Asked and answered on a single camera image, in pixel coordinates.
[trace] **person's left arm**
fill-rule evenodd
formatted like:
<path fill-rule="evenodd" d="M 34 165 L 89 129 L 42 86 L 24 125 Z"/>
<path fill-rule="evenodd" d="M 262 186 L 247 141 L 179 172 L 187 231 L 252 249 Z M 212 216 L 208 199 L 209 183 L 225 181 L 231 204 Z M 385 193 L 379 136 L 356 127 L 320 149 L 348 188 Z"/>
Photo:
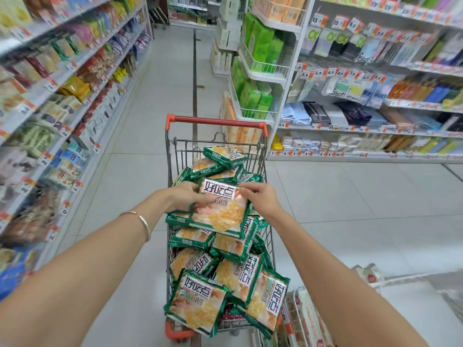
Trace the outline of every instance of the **person's left arm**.
<path fill-rule="evenodd" d="M 215 197 L 183 182 L 132 208 L 152 231 L 166 211 Z M 91 233 L 28 278 L 0 303 L 0 344 L 78 347 L 147 239 L 138 215 L 124 214 Z"/>

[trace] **person's left hand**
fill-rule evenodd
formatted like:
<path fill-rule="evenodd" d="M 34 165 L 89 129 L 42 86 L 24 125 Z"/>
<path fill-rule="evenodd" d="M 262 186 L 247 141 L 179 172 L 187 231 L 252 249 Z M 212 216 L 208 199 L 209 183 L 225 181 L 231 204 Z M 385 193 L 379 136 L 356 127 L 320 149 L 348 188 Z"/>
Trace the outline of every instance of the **person's left hand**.
<path fill-rule="evenodd" d="M 201 204 L 214 203 L 217 196 L 206 195 L 196 192 L 199 186 L 190 181 L 184 181 L 177 186 L 165 189 L 167 194 L 167 210 L 166 212 L 172 212 L 173 210 L 184 210 L 189 211 L 189 205 L 195 202 Z"/>

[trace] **hand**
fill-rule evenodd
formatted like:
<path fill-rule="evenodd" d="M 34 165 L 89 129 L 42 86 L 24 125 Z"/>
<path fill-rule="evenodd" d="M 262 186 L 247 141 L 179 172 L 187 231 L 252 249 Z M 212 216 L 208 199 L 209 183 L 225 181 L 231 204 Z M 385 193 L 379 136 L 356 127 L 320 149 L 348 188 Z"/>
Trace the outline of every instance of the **hand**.
<path fill-rule="evenodd" d="M 162 190 L 166 192 L 166 212 L 173 210 L 189 211 L 189 206 L 192 203 L 198 202 L 201 204 L 214 203 L 217 196 L 205 195 L 198 193 L 198 188 L 195 183 L 184 181 L 177 186 Z"/>
<path fill-rule="evenodd" d="M 270 184 L 264 183 L 244 183 L 241 194 L 250 200 L 256 211 L 265 219 L 283 211 L 275 190 Z"/>

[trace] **person's right hand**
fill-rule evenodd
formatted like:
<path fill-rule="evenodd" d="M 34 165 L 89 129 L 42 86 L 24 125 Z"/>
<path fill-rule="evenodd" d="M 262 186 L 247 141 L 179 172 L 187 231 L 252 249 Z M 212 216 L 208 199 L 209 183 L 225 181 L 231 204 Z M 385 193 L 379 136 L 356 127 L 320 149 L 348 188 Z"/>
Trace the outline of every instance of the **person's right hand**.
<path fill-rule="evenodd" d="M 283 211 L 275 190 L 270 184 L 265 183 L 244 183 L 241 194 L 250 200 L 256 211 L 265 219 L 277 215 Z"/>

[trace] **green tissue package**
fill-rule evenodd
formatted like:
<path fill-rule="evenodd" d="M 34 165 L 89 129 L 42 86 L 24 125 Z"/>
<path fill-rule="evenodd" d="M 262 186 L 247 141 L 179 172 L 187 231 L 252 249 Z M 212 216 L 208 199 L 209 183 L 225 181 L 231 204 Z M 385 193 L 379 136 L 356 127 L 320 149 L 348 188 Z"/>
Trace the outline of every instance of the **green tissue package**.
<path fill-rule="evenodd" d="M 255 80 L 249 80 L 245 83 L 243 92 L 239 98 L 241 113 L 245 118 L 254 118 L 255 110 L 261 99 L 261 92 Z"/>
<path fill-rule="evenodd" d="M 272 88 L 266 81 L 258 81 L 258 89 L 261 92 L 261 99 L 254 115 L 255 119 L 265 119 L 267 112 L 270 110 L 270 106 L 273 102 Z"/>
<path fill-rule="evenodd" d="M 245 82 L 248 80 L 248 75 L 246 74 L 246 70 L 243 67 L 241 62 L 238 62 L 237 68 L 235 69 L 235 75 L 231 77 L 233 82 L 233 86 L 235 88 L 236 97 L 239 99 L 241 96 L 241 92 L 245 86 Z"/>
<path fill-rule="evenodd" d="M 269 51 L 267 52 L 266 63 L 277 64 L 280 59 L 280 53 L 283 49 L 284 42 L 277 36 L 274 36 L 269 45 Z M 276 66 L 265 66 L 265 73 L 275 73 Z"/>
<path fill-rule="evenodd" d="M 248 50 L 254 62 L 251 70 L 254 72 L 267 72 L 269 65 L 266 65 L 267 54 L 269 52 L 270 42 L 273 40 L 275 30 L 267 28 L 260 21 L 254 23 L 251 38 L 249 39 Z"/>
<path fill-rule="evenodd" d="M 251 12 L 246 12 L 245 18 L 243 20 L 243 26 L 241 28 L 241 39 L 246 46 L 249 44 L 249 39 L 251 38 L 251 33 L 255 22 L 259 22 L 257 17 L 254 16 Z"/>

